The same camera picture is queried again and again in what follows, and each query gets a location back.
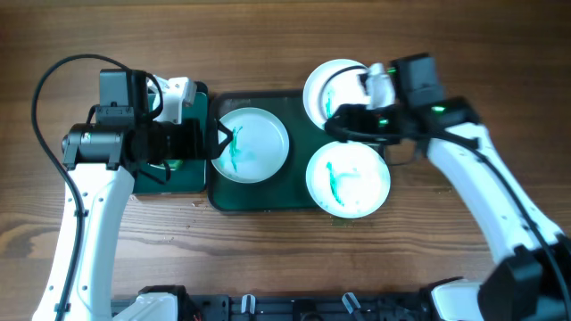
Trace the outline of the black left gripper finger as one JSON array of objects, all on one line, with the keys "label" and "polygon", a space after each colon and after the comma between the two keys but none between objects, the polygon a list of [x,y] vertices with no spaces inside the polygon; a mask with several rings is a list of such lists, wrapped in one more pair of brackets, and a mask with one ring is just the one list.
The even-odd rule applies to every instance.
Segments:
[{"label": "black left gripper finger", "polygon": [[209,137],[206,141],[205,150],[210,160],[220,157],[226,147],[233,141],[232,136],[226,136],[221,142],[217,136]]},{"label": "black left gripper finger", "polygon": [[233,140],[233,131],[228,129],[220,119],[210,119],[207,122],[206,138],[209,143],[219,143],[219,133],[222,134],[222,143]]}]

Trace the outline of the green yellow sponge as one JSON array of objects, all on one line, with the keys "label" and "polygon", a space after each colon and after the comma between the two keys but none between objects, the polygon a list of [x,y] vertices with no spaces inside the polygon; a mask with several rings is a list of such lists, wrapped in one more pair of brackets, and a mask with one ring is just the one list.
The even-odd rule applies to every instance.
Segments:
[{"label": "green yellow sponge", "polygon": [[175,171],[180,169],[183,164],[184,162],[182,160],[166,160],[158,165],[151,164],[151,167],[156,169],[162,169],[162,170],[170,169],[172,171]]}]

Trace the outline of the white plate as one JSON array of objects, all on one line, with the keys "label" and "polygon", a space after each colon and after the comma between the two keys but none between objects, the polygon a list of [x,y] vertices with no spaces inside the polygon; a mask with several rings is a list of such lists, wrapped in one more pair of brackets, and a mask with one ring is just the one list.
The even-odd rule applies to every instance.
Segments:
[{"label": "white plate", "polygon": [[211,161],[223,177],[241,184],[259,183],[272,177],[285,164],[289,135],[285,125],[271,112],[240,108],[219,121],[233,135],[222,154]]},{"label": "white plate", "polygon": [[310,120],[324,129],[327,120],[342,104],[368,104],[370,97],[360,82],[368,68],[349,59],[335,59],[319,65],[303,88],[303,106]]},{"label": "white plate", "polygon": [[319,148],[306,168],[312,200],[338,218],[363,218],[387,200],[391,176],[383,158],[357,142],[332,142]]}]

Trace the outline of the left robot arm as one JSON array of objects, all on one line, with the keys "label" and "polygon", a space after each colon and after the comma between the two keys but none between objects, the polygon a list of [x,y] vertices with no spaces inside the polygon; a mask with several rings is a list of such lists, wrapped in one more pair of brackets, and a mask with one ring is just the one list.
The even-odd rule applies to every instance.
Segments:
[{"label": "left robot arm", "polygon": [[99,102],[63,138],[62,225],[36,320],[109,320],[120,222],[134,194],[198,193],[221,146],[208,89],[190,78],[102,70]]}]

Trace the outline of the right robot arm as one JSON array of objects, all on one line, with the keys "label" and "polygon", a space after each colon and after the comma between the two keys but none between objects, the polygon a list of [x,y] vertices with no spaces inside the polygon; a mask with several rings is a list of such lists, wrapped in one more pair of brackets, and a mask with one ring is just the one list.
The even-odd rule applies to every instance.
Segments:
[{"label": "right robot arm", "polygon": [[209,198],[219,210],[318,206],[339,218],[378,210],[391,186],[384,149],[414,143],[450,181],[479,225],[495,267],[416,292],[340,299],[246,295],[235,320],[567,320],[570,241],[528,197],[463,97],[444,93],[434,59],[420,53],[388,67],[336,59],[302,91],[232,94],[211,105]]}]

